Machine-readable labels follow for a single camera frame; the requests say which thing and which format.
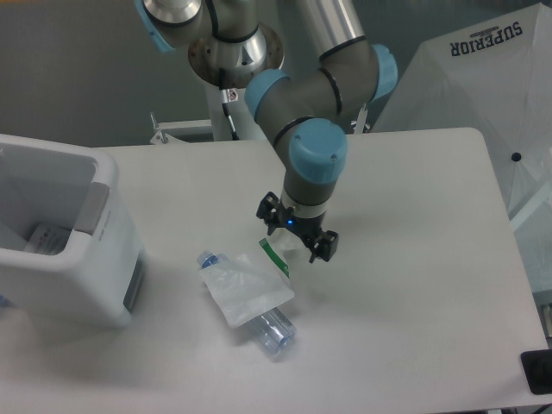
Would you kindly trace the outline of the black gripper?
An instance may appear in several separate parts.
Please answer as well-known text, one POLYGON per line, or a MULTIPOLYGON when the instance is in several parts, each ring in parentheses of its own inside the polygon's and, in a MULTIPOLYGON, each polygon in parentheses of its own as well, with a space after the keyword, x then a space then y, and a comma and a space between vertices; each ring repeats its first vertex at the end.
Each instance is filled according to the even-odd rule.
POLYGON ((326 204, 306 206, 302 204, 285 206, 278 197, 269 191, 261 199, 256 216, 267 226, 267 234, 279 229, 294 234, 310 250, 309 262, 323 260, 329 262, 335 254, 339 234, 323 231, 322 222, 326 204))

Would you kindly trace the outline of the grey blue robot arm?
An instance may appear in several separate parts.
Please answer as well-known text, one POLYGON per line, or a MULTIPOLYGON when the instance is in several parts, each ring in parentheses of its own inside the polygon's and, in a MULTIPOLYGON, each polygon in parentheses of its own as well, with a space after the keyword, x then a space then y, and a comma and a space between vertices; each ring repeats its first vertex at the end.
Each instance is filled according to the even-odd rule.
POLYGON ((348 151, 336 120, 391 92, 396 60, 387 47, 367 40, 350 1, 301 1, 320 66, 294 81, 269 65, 258 8, 255 1, 135 3, 158 49, 200 44, 204 64, 197 75, 221 90, 244 90, 251 117, 285 167, 283 191, 262 198, 257 217, 269 232, 294 234, 313 260, 330 260, 339 236, 322 223, 348 151))

